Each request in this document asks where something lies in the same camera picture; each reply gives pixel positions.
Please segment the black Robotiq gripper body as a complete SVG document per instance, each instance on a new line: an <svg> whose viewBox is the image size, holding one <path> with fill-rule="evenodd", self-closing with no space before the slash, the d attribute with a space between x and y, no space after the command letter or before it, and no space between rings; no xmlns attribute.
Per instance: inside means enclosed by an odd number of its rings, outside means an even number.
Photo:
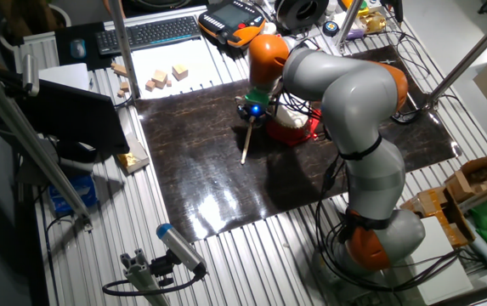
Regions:
<svg viewBox="0 0 487 306"><path fill-rule="evenodd" d="M237 113L240 119L243 121L249 116L252 116L253 122L256 117L260 117L262 119L262 125L264 125L264 123L266 123L266 121L269 119L268 112L261 105L237 105Z"/></svg>

